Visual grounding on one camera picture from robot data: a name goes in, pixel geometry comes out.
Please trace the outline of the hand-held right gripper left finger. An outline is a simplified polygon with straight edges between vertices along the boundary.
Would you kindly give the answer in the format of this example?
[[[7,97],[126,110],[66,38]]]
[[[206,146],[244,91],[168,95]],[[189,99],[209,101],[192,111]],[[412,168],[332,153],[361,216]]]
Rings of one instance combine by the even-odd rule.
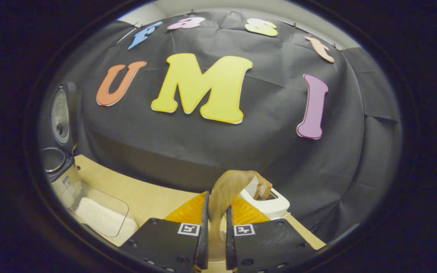
[[[196,208],[199,224],[149,218],[125,243],[122,250],[156,271],[202,271],[208,269],[208,203],[210,192]]]

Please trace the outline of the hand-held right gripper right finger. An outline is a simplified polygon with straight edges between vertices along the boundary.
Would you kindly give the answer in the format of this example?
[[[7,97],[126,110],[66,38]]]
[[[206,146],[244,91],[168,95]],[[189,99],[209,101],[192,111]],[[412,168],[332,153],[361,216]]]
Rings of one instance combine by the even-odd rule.
[[[270,220],[240,197],[226,211],[229,271],[288,271],[307,263],[317,250],[317,237],[290,217]]]

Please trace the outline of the wooden spoon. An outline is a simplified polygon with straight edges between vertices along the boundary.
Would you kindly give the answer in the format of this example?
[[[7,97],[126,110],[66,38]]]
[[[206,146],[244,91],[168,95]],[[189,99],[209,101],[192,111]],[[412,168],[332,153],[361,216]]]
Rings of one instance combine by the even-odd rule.
[[[255,177],[252,171],[228,170],[215,182],[207,209],[209,262],[226,260],[226,236],[222,235],[220,229],[222,218],[234,199]]]

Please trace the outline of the white rice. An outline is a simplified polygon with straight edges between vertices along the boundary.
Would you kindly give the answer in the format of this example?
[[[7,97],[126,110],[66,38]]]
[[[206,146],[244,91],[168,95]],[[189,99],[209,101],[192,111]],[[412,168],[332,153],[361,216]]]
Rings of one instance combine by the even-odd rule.
[[[116,245],[123,244],[138,230],[138,224],[133,219],[87,197],[80,200],[75,214],[92,229]]]

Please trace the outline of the toasted bread slice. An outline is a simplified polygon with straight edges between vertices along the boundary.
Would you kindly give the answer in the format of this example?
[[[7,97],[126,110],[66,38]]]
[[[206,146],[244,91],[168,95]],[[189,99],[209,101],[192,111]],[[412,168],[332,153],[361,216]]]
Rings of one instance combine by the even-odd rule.
[[[246,193],[252,197],[253,200],[262,201],[269,199],[272,190],[272,183],[267,181],[260,173],[251,171],[253,178],[245,187]]]

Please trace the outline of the white toaster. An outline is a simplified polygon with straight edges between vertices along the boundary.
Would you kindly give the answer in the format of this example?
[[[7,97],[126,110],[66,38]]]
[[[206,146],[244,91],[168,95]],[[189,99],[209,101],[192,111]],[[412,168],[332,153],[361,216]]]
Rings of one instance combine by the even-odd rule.
[[[255,200],[246,190],[242,190],[239,194],[243,200],[258,209],[261,213],[271,220],[281,219],[288,215],[290,202],[276,189],[272,188],[267,200]]]

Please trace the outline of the grey rice cooker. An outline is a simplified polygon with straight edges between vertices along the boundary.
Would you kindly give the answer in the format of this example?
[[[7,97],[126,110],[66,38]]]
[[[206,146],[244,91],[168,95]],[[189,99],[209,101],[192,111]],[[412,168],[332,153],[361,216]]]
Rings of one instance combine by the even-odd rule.
[[[68,81],[57,86],[50,107],[50,130],[56,146],[41,151],[44,175],[54,193],[71,206],[77,196],[77,167],[74,151],[78,145],[77,87]]]

